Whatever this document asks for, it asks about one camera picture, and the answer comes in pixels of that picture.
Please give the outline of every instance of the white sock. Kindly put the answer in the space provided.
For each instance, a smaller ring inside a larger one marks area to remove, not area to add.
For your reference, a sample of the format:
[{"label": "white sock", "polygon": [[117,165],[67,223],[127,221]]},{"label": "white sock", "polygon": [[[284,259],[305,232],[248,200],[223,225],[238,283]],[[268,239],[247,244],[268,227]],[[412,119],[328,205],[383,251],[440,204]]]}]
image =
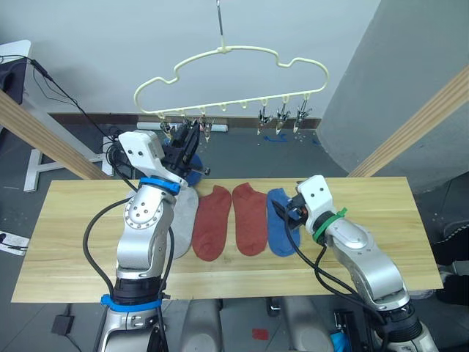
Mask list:
[{"label": "white sock", "polygon": [[[196,220],[199,196],[195,189],[186,187],[176,196],[174,218],[171,228],[174,233],[174,259],[183,256],[191,246],[193,224]],[[169,256],[171,239],[166,241],[166,258]]]}]

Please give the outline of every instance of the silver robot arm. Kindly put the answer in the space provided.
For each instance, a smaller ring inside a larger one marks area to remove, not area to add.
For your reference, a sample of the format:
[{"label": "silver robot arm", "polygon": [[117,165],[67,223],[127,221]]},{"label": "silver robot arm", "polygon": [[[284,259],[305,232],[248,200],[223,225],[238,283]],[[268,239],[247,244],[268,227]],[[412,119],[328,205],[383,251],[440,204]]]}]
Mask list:
[{"label": "silver robot arm", "polygon": [[374,326],[377,338],[387,334],[391,351],[437,351],[428,328],[416,317],[398,268],[367,229],[337,213],[324,177],[310,177],[297,190],[289,208],[303,214],[306,230],[316,242],[332,248],[359,296],[383,317],[385,325]]},{"label": "silver robot arm", "polygon": [[173,221],[173,208],[185,177],[195,169],[191,159],[199,145],[198,122],[185,123],[172,131],[164,147],[150,131],[126,132],[119,141],[142,178],[134,197],[124,209],[124,232],[117,247],[116,283],[95,350],[164,351],[159,334],[163,321],[161,299],[165,280],[166,238]]}]

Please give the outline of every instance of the clothes hanger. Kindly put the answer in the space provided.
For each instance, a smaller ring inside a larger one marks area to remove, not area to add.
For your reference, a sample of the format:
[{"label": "clothes hanger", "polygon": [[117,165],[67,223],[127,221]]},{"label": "clothes hanger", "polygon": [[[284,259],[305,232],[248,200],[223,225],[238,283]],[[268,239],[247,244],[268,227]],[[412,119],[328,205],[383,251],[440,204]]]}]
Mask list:
[{"label": "clothes hanger", "polygon": [[[278,53],[272,49],[269,48],[261,48],[259,46],[246,46],[246,45],[226,45],[225,44],[225,39],[224,39],[224,33],[223,33],[223,26],[221,24],[221,11],[220,11],[220,0],[216,0],[217,3],[217,9],[218,9],[218,24],[220,26],[220,36],[221,36],[221,47],[216,48],[215,50],[207,51],[195,56],[191,56],[185,60],[182,60],[180,63],[176,64],[174,66],[173,71],[174,71],[174,78],[170,80],[166,80],[163,77],[154,77],[143,84],[141,84],[135,93],[133,94],[133,102],[137,106],[137,108],[140,109],[140,111],[144,112],[145,114],[156,114],[158,115],[161,119],[165,118],[165,114],[168,113],[178,113],[181,115],[185,115],[185,113],[189,110],[194,110],[198,109],[202,114],[206,113],[206,108],[210,108],[213,106],[218,106],[221,111],[226,111],[229,105],[232,104],[240,104],[243,109],[246,109],[248,107],[248,103],[254,102],[254,101],[259,101],[263,107],[267,106],[267,102],[271,99],[276,99],[276,98],[281,98],[283,104],[288,103],[289,99],[291,97],[297,96],[297,95],[302,95],[303,99],[305,102],[310,98],[312,93],[318,93],[324,90],[326,88],[328,82],[329,82],[329,72],[326,66],[324,66],[321,62],[318,62],[313,59],[306,59],[304,57],[295,57],[290,61],[288,64],[284,64],[280,62],[280,58],[278,57]],[[207,56],[212,56],[212,55],[218,55],[218,54],[227,54],[232,51],[262,51],[271,55],[274,55],[276,65],[282,68],[289,68],[291,67],[294,63],[296,62],[305,62],[307,64],[312,64],[320,67],[325,74],[325,81],[322,87],[318,89],[311,89],[311,90],[303,90],[301,92],[290,92],[290,93],[284,93],[284,94],[277,94],[277,95],[268,95],[264,97],[257,97],[257,98],[247,98],[247,99],[240,99],[240,100],[231,100],[231,101],[222,101],[218,103],[210,103],[210,104],[200,104],[200,105],[194,105],[194,106],[183,106],[179,108],[173,108],[173,109],[162,109],[162,110],[147,110],[144,109],[139,101],[139,95],[141,91],[148,87],[151,84],[154,84],[155,82],[163,82],[165,84],[174,84],[180,80],[180,74],[179,74],[179,69],[193,61],[196,61],[198,59],[202,59]]]}]

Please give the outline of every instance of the gray wall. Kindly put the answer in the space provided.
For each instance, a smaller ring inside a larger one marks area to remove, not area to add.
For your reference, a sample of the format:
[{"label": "gray wall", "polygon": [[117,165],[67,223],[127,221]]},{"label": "gray wall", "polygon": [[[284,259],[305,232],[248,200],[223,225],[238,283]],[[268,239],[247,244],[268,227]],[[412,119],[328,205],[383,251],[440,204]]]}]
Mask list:
[{"label": "gray wall", "polygon": [[[331,100],[319,137],[353,170],[468,63],[469,1],[383,0]],[[424,191],[469,170],[466,104],[377,175]]]},{"label": "gray wall", "polygon": [[[321,117],[378,4],[221,0],[221,9],[228,45],[264,46],[284,62],[304,56],[328,66],[330,86],[312,99]],[[215,0],[1,0],[0,8],[0,43],[31,40],[32,56],[90,112],[138,112],[132,98],[139,84],[171,78],[179,61],[221,43]],[[181,69],[178,84],[159,84],[141,98],[149,109],[169,109],[320,87],[322,71],[309,68],[283,70],[260,53],[211,56]],[[43,98],[31,79],[27,87],[47,111],[73,111]],[[227,114],[257,115],[259,105]]]}]

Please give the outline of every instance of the red sock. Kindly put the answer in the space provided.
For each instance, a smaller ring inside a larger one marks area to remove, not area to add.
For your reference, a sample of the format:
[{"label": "red sock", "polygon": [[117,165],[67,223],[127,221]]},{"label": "red sock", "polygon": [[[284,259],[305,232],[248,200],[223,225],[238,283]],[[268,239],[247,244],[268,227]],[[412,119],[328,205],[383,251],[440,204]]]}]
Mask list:
[{"label": "red sock", "polygon": [[199,198],[192,247],[200,259],[211,262],[223,251],[231,206],[232,196],[224,187],[213,186],[211,194]]},{"label": "red sock", "polygon": [[236,218],[236,245],[244,255],[256,255],[267,244],[267,195],[256,192],[249,183],[233,190]]}]

